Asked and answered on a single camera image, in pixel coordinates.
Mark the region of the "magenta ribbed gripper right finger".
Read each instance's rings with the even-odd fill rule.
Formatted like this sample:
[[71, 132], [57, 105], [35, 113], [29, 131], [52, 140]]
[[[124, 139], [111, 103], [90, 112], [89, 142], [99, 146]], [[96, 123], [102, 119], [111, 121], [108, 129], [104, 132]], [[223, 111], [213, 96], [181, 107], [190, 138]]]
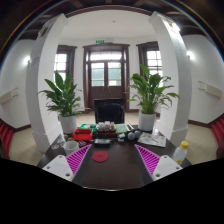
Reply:
[[182, 167], [168, 155], [159, 156], [140, 145], [135, 145], [135, 148], [137, 149], [146, 170], [154, 181], [182, 169]]

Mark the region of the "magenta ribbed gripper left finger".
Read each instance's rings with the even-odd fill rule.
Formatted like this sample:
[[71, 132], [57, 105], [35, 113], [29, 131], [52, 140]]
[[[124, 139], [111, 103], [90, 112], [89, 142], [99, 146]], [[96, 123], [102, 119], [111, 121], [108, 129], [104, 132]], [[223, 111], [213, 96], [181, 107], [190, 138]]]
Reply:
[[67, 156], [58, 155], [45, 165], [43, 170], [67, 181], [72, 181], [78, 173], [78, 170], [90, 148], [91, 144], [86, 145]]

